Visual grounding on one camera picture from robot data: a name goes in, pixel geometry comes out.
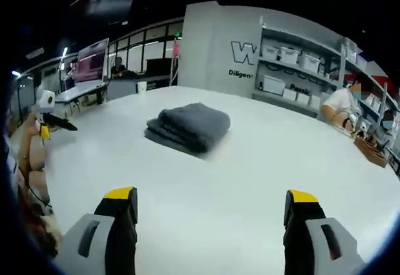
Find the white table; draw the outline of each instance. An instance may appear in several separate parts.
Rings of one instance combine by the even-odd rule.
[[[95,93],[96,91],[100,91],[106,83],[99,79],[99,80],[90,80],[85,82],[77,82],[74,87],[68,89],[61,94],[56,96],[56,103],[61,103],[66,105],[70,105],[71,102],[75,102],[76,106],[79,108],[78,98],[85,96],[87,94]],[[97,95],[97,102],[100,102],[101,95]]]
[[[231,117],[207,161],[143,136],[163,108],[201,101]],[[72,119],[51,136],[47,184],[65,233],[103,195],[136,186],[138,274],[283,274],[288,189],[313,193],[358,240],[368,260],[400,204],[390,166],[310,117],[251,99],[167,87],[127,96]]]

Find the ceiling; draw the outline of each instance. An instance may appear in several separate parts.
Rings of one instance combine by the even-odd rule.
[[[134,0],[128,26],[83,24],[69,18],[69,5],[75,0],[20,0],[18,42],[12,47],[13,68],[26,69],[36,63],[25,57],[44,47],[54,57],[67,45],[80,49],[98,39],[122,36],[134,29],[184,16],[187,3],[210,0]],[[400,42],[398,0],[217,0],[220,4],[258,6],[286,11],[308,18],[356,41],[400,86],[400,66],[396,46]]]

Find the wooden tray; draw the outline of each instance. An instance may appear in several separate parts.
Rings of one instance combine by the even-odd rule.
[[[385,158],[379,153],[379,151],[370,143],[364,141],[363,139],[357,137],[354,141],[357,148],[365,155],[365,157],[371,161],[373,164],[385,168],[388,163]]]

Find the chair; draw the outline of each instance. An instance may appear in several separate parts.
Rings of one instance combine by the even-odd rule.
[[[330,97],[330,94],[323,92],[321,94],[321,99],[319,102],[319,110],[318,110],[318,115],[317,115],[317,120],[326,123],[326,118],[324,117],[324,115],[321,112],[321,106],[325,103],[326,100],[328,100],[328,98]]]

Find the display screen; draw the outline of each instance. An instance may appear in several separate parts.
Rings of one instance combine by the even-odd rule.
[[[126,21],[133,0],[78,0],[71,4],[73,14],[102,20],[108,24]]]
[[[108,39],[104,39],[79,51],[75,75],[77,83],[103,78],[107,45]]]

